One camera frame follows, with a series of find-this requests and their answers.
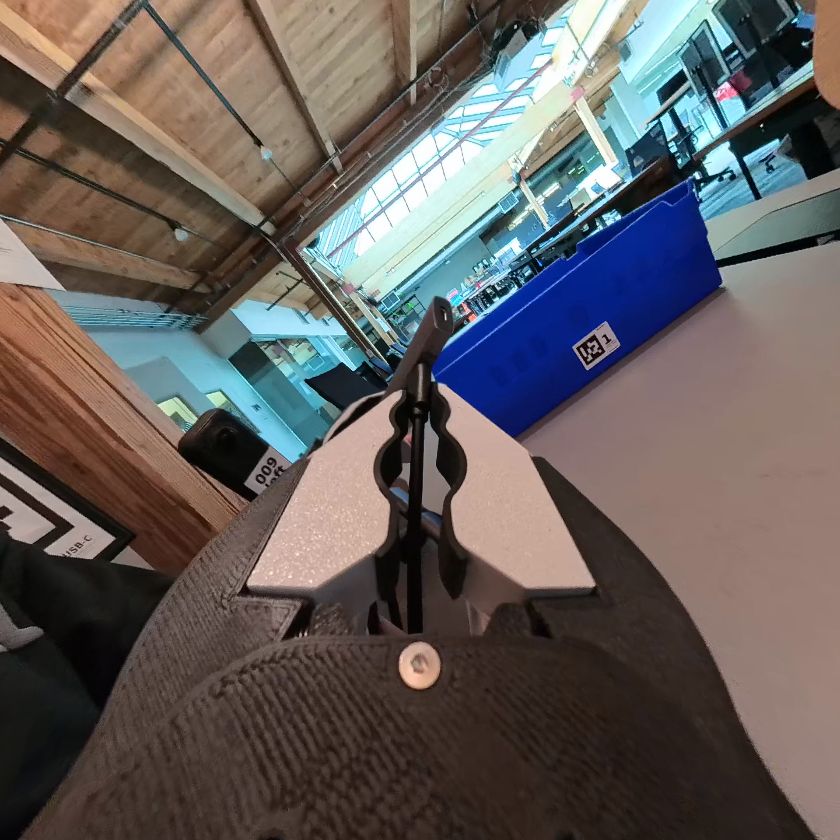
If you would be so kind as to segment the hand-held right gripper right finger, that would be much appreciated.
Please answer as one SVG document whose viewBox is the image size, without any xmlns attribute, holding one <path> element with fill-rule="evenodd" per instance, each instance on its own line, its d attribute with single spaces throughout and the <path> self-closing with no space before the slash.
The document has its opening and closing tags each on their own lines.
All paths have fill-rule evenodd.
<svg viewBox="0 0 840 840">
<path fill-rule="evenodd" d="M 429 422 L 441 498 L 438 573 L 453 600 L 501 604 L 590 595 L 595 580 L 525 447 L 444 384 Z"/>
</svg>

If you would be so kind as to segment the person's dark clothing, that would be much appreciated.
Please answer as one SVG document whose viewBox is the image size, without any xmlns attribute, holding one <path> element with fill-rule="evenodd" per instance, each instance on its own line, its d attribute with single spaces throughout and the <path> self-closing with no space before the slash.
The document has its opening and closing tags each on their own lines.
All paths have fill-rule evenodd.
<svg viewBox="0 0 840 840">
<path fill-rule="evenodd" d="M 1 536 L 1 838 L 19 838 L 81 755 L 174 579 Z"/>
</svg>

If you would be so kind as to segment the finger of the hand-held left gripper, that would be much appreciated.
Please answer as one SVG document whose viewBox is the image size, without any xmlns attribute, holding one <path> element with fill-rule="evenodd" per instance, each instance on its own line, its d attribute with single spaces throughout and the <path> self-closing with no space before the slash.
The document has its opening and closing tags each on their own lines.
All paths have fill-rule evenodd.
<svg viewBox="0 0 840 840">
<path fill-rule="evenodd" d="M 361 419 L 363 415 L 367 414 L 378 404 L 378 395 L 364 396 L 361 399 L 353 402 L 342 412 L 340 417 L 337 419 L 336 423 L 334 423 L 331 426 L 330 430 L 327 432 L 326 436 L 324 437 L 324 446 L 332 442 L 344 430 L 352 426 L 355 422 Z"/>
</svg>

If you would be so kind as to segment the black framed marker sign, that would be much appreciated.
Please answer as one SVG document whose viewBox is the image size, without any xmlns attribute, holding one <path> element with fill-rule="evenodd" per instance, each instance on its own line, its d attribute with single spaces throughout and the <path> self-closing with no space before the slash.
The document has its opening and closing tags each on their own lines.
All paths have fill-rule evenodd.
<svg viewBox="0 0 840 840">
<path fill-rule="evenodd" d="M 1 529 L 56 557 L 113 561 L 134 533 L 1 440 Z"/>
</svg>

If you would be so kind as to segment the blue bin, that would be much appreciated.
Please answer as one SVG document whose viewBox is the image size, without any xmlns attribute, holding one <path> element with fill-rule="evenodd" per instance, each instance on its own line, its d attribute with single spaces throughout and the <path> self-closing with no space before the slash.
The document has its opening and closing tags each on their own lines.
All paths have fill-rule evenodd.
<svg viewBox="0 0 840 840">
<path fill-rule="evenodd" d="M 516 437 L 720 287 L 687 180 L 459 331 L 434 378 Z"/>
</svg>

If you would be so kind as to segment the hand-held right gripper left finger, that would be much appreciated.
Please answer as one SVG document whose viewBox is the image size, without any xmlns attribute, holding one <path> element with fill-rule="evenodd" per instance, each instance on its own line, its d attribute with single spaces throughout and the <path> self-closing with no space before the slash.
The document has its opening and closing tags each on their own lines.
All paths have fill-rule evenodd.
<svg viewBox="0 0 840 840">
<path fill-rule="evenodd" d="M 248 595 L 295 609 L 289 632 L 303 632 L 324 605 L 362 625 L 372 605 L 384 606 L 389 630 L 407 630 L 397 594 L 406 518 L 392 493 L 406 431 L 406 392 L 395 391 L 308 457 L 245 584 Z"/>
</svg>

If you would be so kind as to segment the white wall paper sheet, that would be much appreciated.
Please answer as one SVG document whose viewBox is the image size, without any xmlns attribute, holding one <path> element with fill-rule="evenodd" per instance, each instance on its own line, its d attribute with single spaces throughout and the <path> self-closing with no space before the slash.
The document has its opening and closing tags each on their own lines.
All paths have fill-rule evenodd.
<svg viewBox="0 0 840 840">
<path fill-rule="evenodd" d="M 23 241 L 1 221 L 1 284 L 63 291 Z"/>
</svg>

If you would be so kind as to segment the dark USB hub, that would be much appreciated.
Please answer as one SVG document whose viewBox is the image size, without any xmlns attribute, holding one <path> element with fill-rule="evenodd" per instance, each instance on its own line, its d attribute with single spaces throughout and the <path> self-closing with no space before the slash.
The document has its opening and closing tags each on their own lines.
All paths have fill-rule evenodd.
<svg viewBox="0 0 840 840">
<path fill-rule="evenodd" d="M 434 364 L 452 336 L 454 318 L 451 305 L 436 297 L 417 327 L 394 380 L 404 385 L 407 407 L 409 477 L 406 503 L 406 531 L 402 540 L 402 559 L 406 564 L 406 629 L 420 634 L 424 628 L 422 551 L 425 426 L 432 404 Z"/>
</svg>

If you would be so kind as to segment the grey desk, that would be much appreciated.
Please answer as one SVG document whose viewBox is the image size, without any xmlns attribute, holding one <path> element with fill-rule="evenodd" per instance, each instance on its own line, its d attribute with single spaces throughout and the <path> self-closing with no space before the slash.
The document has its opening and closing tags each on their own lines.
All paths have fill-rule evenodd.
<svg viewBox="0 0 840 840">
<path fill-rule="evenodd" d="M 522 440 L 657 566 L 775 779 L 838 838 L 838 243 L 722 276 Z"/>
</svg>

